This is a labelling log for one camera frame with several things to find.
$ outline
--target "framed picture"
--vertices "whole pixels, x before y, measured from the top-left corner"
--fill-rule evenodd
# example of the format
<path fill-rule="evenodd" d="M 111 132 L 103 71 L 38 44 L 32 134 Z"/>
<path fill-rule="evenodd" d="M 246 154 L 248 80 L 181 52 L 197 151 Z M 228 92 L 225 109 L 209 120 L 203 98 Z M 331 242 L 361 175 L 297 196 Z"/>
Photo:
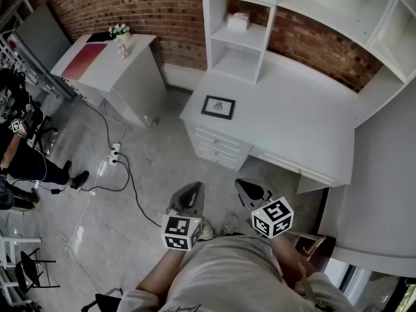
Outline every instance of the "framed picture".
<path fill-rule="evenodd" d="M 202 114 L 231 120 L 235 101 L 221 97 L 207 96 L 202 107 Z"/>

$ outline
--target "gray floor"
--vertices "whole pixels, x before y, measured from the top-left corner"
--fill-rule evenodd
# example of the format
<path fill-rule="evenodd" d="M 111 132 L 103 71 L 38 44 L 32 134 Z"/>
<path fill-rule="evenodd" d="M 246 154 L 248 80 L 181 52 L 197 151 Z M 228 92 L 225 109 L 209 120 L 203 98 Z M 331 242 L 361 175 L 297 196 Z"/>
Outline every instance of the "gray floor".
<path fill-rule="evenodd" d="M 240 172 L 197 158 L 179 119 L 188 98 L 187 94 L 170 91 L 160 125 L 146 130 L 129 125 L 106 105 L 110 116 L 126 124 L 122 153 L 129 157 L 138 199 L 146 214 L 161 223 L 171 195 L 188 183 L 201 181 L 205 185 L 204 215 L 219 231 L 228 213 L 241 214 L 243 210 L 234 180 L 252 177 L 268 182 L 275 196 L 285 196 L 295 210 L 294 229 L 308 232 L 314 224 L 322 192 L 297 195 L 299 175 L 254 157 L 249 157 Z M 71 159 L 73 175 L 89 170 L 91 175 L 85 187 L 93 187 L 99 166 L 110 152 L 104 121 L 79 98 L 55 110 L 53 125 L 59 134 L 51 139 L 49 158 L 59 166 Z M 115 143 L 122 126 L 112 120 L 108 123 L 110 141 Z M 98 185 L 118 188 L 126 179 L 122 165 L 107 165 Z M 18 184 L 25 189 L 31 187 L 28 182 Z M 41 198 L 38 207 L 24 215 L 3 212 L 3 227 L 6 225 L 10 233 L 40 236 L 43 240 L 39 244 L 40 256 L 57 260 L 49 273 L 51 281 L 59 283 L 61 288 L 33 289 L 29 296 L 46 312 L 79 311 L 93 300 L 96 291 L 75 259 L 67 256 L 60 235 L 72 236 L 89 193 L 70 188 L 59 195 L 51 195 L 42 188 L 38 191 Z M 79 264 L 101 293 L 113 287 L 124 290 L 135 287 L 166 251 L 160 229 L 143 217 L 133 193 L 131 183 L 119 193 L 96 190 L 71 243 Z M 18 247 L 32 250 L 36 245 Z"/>

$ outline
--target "gray t-shirt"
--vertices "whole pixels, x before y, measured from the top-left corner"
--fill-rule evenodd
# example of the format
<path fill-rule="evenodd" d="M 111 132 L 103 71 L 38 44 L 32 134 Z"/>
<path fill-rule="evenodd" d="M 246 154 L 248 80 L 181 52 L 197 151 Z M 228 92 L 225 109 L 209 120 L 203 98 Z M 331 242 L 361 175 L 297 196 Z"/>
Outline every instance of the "gray t-shirt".
<path fill-rule="evenodd" d="M 322 306 L 334 311 L 355 311 L 328 277 L 309 277 Z M 319 311 L 305 298 L 298 282 L 294 290 L 282 283 L 278 262 L 269 242 L 259 237 L 220 237 L 197 243 L 181 265 L 166 303 L 156 295 L 129 290 L 118 312 L 267 312 Z"/>

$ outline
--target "brick wall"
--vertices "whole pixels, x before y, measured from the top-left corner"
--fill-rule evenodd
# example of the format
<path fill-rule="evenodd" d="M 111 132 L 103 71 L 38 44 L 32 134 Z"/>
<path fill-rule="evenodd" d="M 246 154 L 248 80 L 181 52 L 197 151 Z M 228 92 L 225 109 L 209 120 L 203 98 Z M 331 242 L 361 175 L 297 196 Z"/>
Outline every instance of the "brick wall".
<path fill-rule="evenodd" d="M 106 31 L 126 23 L 133 33 L 155 34 L 165 62 L 205 70 L 202 0 L 30 0 L 49 1 L 69 36 Z M 265 7 L 230 1 L 229 12 L 247 11 L 266 24 Z M 278 8 L 269 50 L 300 61 L 359 92 L 382 67 L 370 53 L 323 24 Z"/>

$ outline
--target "white shoe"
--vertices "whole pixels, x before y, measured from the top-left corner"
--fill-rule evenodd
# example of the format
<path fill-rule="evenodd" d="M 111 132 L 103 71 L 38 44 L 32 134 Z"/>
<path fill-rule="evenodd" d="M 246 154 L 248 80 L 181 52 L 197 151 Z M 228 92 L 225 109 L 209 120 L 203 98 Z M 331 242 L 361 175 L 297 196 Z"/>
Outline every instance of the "white shoe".
<path fill-rule="evenodd" d="M 214 238 L 213 226 L 207 220 L 204 222 L 202 229 L 202 234 L 200 235 L 200 240 L 209 241 Z"/>
<path fill-rule="evenodd" d="M 240 221 L 237 215 L 230 214 L 227 216 L 226 221 L 224 222 L 224 236 L 227 234 L 232 235 L 233 233 L 239 232 Z"/>

